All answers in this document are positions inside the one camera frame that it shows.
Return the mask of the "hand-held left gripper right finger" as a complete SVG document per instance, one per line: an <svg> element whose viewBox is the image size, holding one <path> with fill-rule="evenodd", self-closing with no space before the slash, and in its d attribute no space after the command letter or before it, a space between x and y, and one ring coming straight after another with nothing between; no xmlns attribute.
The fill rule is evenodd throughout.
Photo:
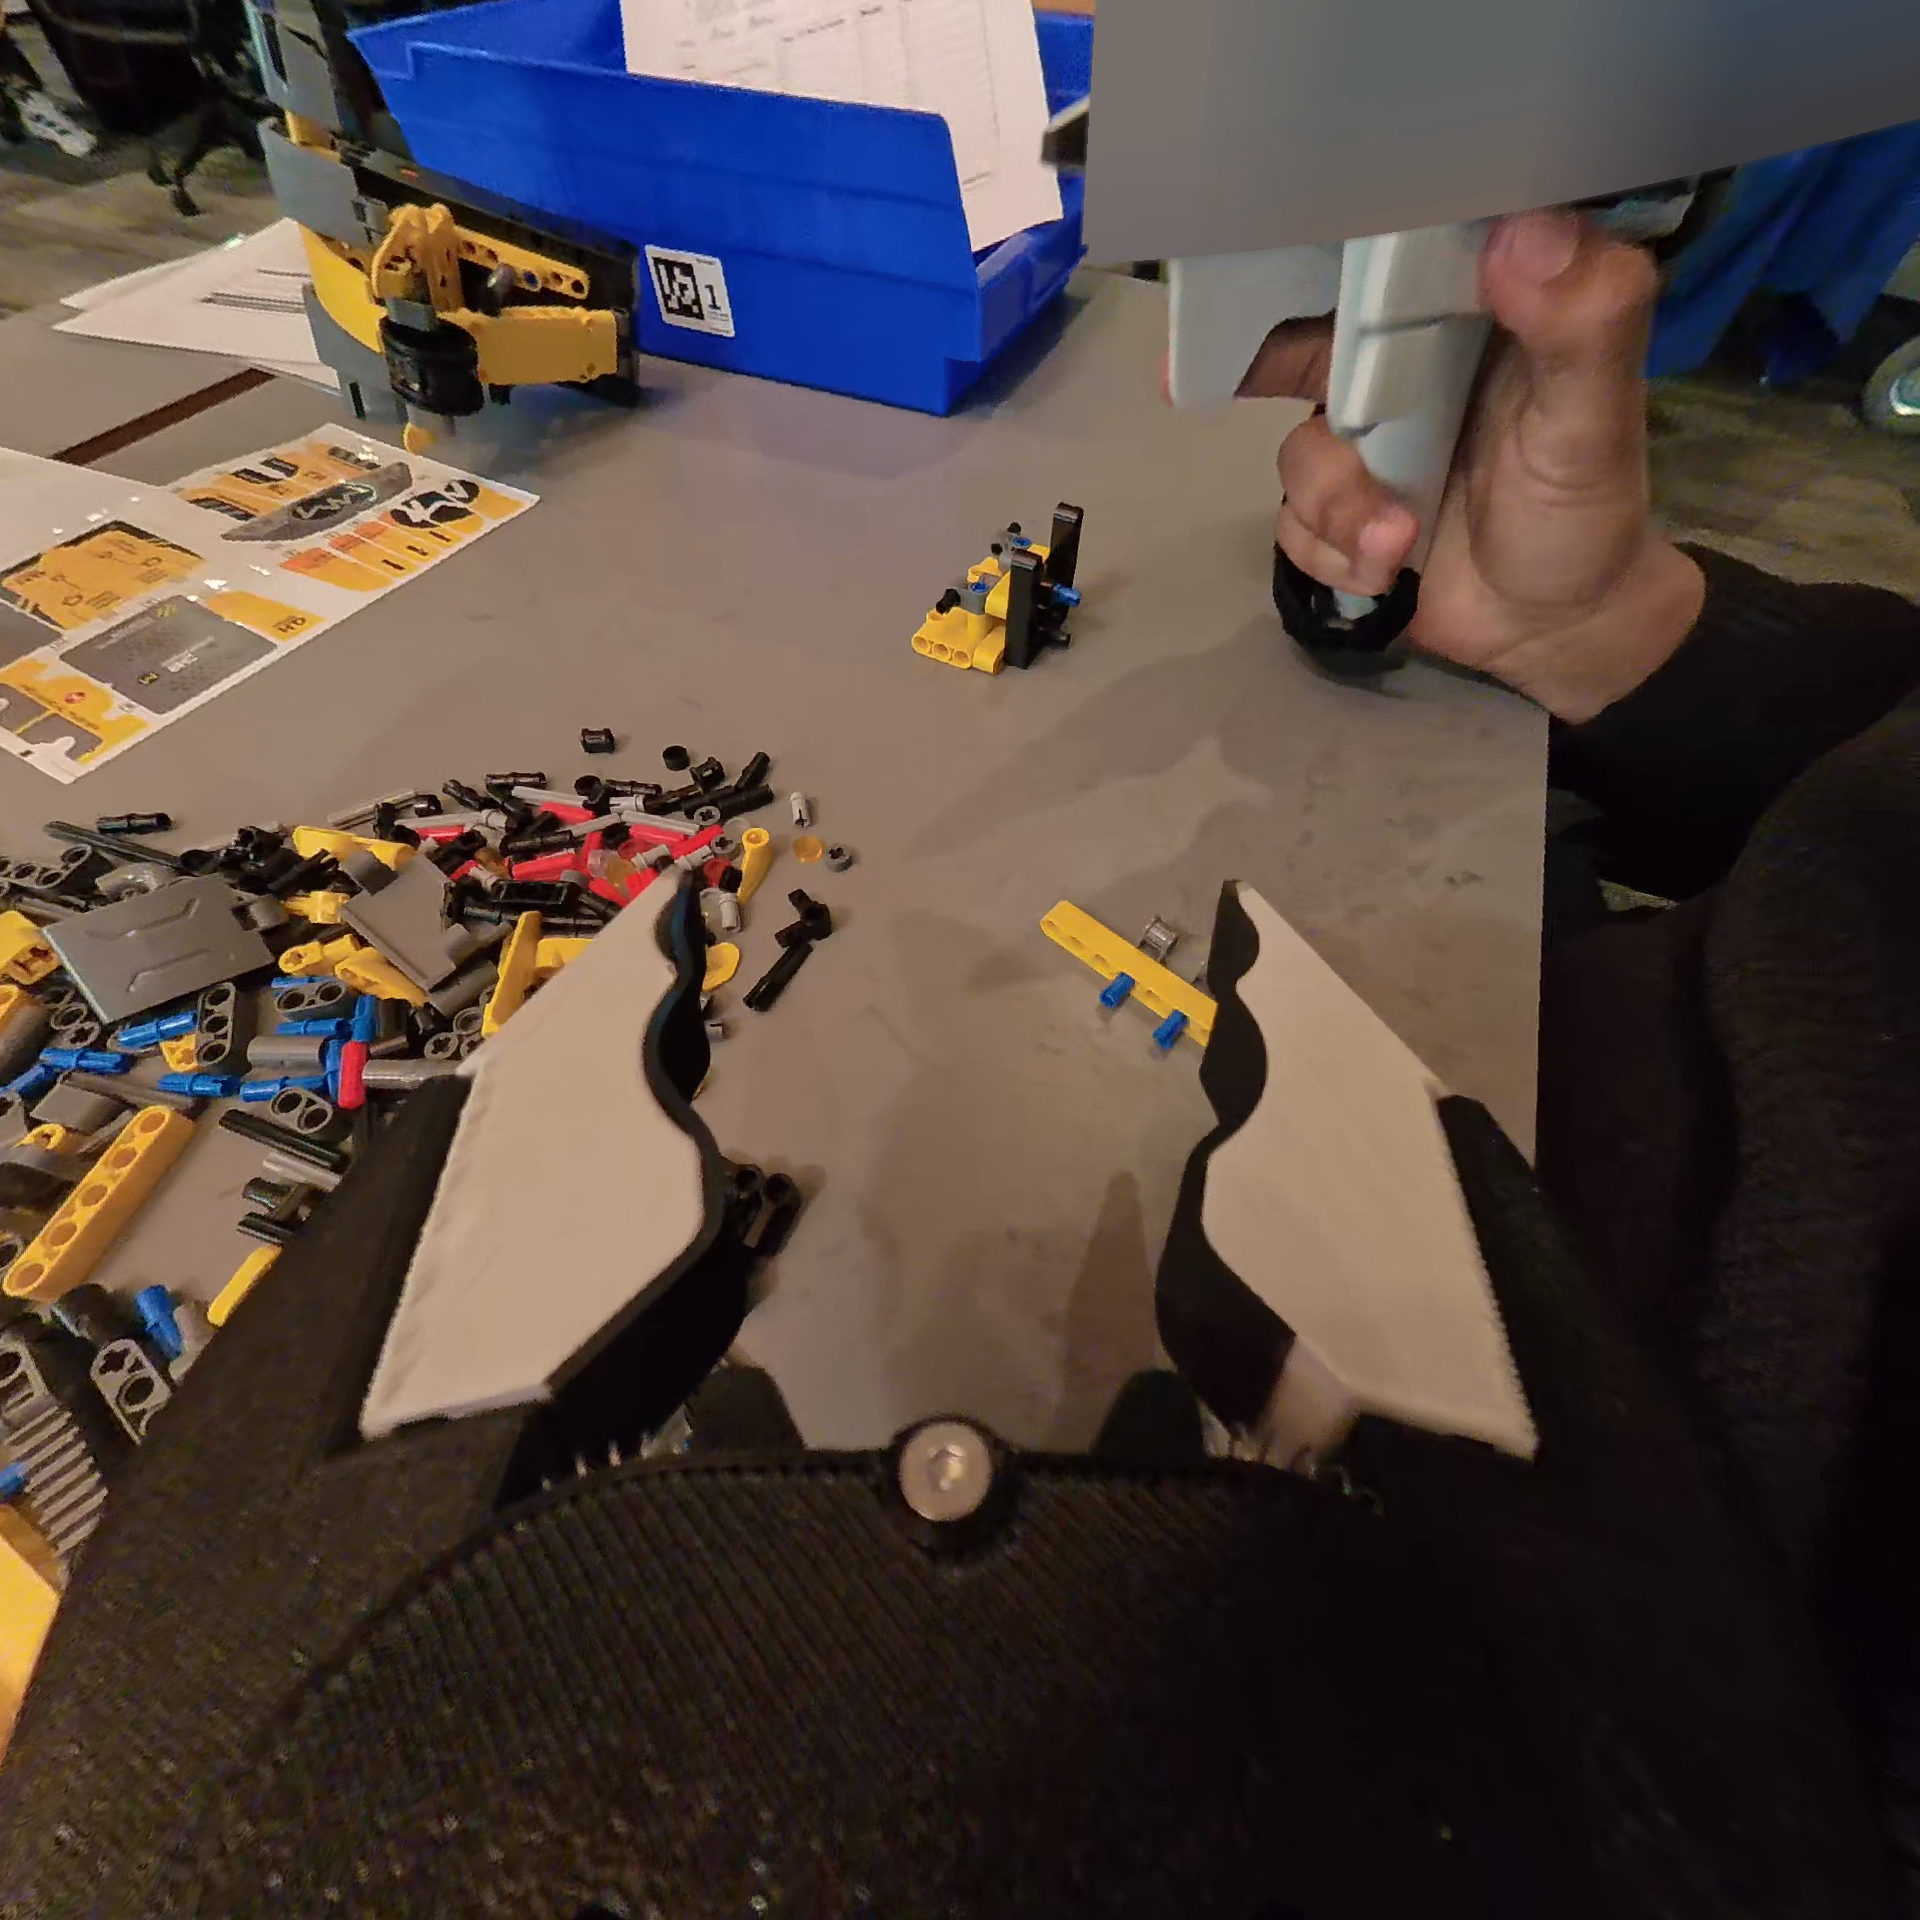
<svg viewBox="0 0 1920 1920"><path fill-rule="evenodd" d="M1539 1432L1423 1058L1244 879L1218 894L1200 1085L1156 1272L1166 1359L1272 1468L1359 1421L1529 1461Z"/></svg>

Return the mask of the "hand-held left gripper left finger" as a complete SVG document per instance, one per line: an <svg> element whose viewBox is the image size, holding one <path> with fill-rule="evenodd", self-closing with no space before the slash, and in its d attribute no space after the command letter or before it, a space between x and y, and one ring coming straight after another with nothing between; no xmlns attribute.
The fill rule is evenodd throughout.
<svg viewBox="0 0 1920 1920"><path fill-rule="evenodd" d="M622 1443L725 1358L746 1283L710 1064L705 886L625 908L458 1070L458 1117L358 1410L363 1440L547 1406Z"/></svg>

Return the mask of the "pile of toy building parts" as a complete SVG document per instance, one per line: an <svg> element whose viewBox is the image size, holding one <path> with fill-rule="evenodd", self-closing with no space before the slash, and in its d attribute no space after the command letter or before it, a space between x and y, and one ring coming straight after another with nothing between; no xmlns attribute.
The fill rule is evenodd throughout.
<svg viewBox="0 0 1920 1920"><path fill-rule="evenodd" d="M59 861L4 861L4 888L36 894L4 912L4 1734L121 1453L377 1119L638 902L692 904L694 1020L726 1033L708 999L778 852L755 823L772 756L730 768L670 744L663 766L448 779L181 852L126 839L168 814L126 814L74 830ZM212 1105L268 1166L245 1185L247 1259L202 1308L162 1282L101 1290Z"/></svg>

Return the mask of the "yellow toy beam with holes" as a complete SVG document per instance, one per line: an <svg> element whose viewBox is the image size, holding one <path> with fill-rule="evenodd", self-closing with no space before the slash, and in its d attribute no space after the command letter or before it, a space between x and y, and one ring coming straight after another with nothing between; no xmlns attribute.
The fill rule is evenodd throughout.
<svg viewBox="0 0 1920 1920"><path fill-rule="evenodd" d="M1216 999L1203 981L1182 976L1172 960L1164 965L1154 964L1140 951L1136 937L1127 937L1112 926L1097 919L1089 909L1071 899L1060 899L1040 915L1044 937L1068 954L1083 967L1098 977L1097 1001L1102 986L1117 973L1129 972L1136 977L1134 993L1117 1010L1101 1012L1106 1017L1136 1014L1151 1021L1151 1037L1156 1023L1172 1010L1189 1015L1189 1029L1175 1049L1192 1043L1204 1049L1214 1032Z"/></svg>

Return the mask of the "small yellow toy subassembly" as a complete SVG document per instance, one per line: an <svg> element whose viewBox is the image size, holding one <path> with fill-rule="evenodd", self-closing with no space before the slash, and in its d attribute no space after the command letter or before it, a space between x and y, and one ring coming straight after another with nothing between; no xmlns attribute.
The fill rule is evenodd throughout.
<svg viewBox="0 0 1920 1920"><path fill-rule="evenodd" d="M1086 512L1062 499L1044 539L1023 523L1001 527L982 559L954 579L913 635L919 655L996 676L1028 669L1073 639L1083 603L1076 573Z"/></svg>

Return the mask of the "person's right forearm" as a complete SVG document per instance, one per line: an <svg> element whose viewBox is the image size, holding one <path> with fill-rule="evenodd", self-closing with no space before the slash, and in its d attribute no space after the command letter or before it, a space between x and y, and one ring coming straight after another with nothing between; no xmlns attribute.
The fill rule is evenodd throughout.
<svg viewBox="0 0 1920 1920"><path fill-rule="evenodd" d="M1917 695L1912 597L1681 551L1706 587L1693 631L1596 720L1550 723L1548 943L1604 924L1606 883L1716 886L1794 779Z"/></svg>

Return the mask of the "person's right hand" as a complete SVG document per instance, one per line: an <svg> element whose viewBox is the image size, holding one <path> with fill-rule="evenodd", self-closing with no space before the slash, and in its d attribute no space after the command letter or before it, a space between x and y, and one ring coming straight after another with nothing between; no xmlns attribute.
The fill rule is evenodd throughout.
<svg viewBox="0 0 1920 1920"><path fill-rule="evenodd" d="M1653 516L1657 282L1642 247L1579 209L1494 224L1479 267L1494 340L1404 629L1575 725L1653 678L1708 592Z"/></svg>

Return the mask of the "blue cloth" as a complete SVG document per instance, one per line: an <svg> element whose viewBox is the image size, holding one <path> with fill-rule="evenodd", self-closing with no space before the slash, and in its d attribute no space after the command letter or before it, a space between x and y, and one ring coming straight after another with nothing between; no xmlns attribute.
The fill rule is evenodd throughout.
<svg viewBox="0 0 1920 1920"><path fill-rule="evenodd" d="M1700 371L1739 327L1773 385L1849 348L1919 234L1919 123L1747 161L1663 265L1648 377Z"/></svg>

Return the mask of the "white paper form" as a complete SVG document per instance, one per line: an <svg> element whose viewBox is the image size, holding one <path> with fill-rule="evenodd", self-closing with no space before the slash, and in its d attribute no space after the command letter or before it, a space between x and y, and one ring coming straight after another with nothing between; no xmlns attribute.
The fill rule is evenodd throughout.
<svg viewBox="0 0 1920 1920"><path fill-rule="evenodd" d="M622 1L633 73L944 120L973 249L1065 213L1027 1Z"/></svg>

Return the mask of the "blue plastic bin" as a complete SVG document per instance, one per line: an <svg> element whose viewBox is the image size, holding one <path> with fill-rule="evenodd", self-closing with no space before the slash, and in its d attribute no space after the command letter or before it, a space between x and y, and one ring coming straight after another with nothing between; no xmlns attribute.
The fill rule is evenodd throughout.
<svg viewBox="0 0 1920 1920"><path fill-rule="evenodd" d="M977 251L931 112L638 75L613 1L349 37L426 170L636 246L647 356L947 417L1086 251L1081 175L1050 172L1062 213Z"/></svg>

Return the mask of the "yellow grey sticker sheet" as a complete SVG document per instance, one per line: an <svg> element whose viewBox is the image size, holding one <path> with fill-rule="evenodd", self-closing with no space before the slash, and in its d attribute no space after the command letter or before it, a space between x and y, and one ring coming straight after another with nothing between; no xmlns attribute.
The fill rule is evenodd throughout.
<svg viewBox="0 0 1920 1920"><path fill-rule="evenodd" d="M3 541L3 752L63 784L540 499L333 424L146 488L176 512Z"/></svg>

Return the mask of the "partly built yellow toy model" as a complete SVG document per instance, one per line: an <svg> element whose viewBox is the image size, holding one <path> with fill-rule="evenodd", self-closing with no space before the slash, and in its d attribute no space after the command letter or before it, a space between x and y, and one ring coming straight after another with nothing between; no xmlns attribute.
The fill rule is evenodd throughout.
<svg viewBox="0 0 1920 1920"><path fill-rule="evenodd" d="M318 357L413 451L527 388L636 407L636 247L424 166L350 37L396 11L247 3L273 105L259 140L300 234Z"/></svg>

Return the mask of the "printed sheets in plastic sleeve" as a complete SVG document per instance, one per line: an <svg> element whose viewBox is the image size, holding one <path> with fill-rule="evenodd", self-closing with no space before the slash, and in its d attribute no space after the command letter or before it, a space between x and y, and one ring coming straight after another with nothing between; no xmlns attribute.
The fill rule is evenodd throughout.
<svg viewBox="0 0 1920 1920"><path fill-rule="evenodd" d="M289 217L67 296L55 327L78 337L217 356L337 390L306 312L311 263Z"/></svg>

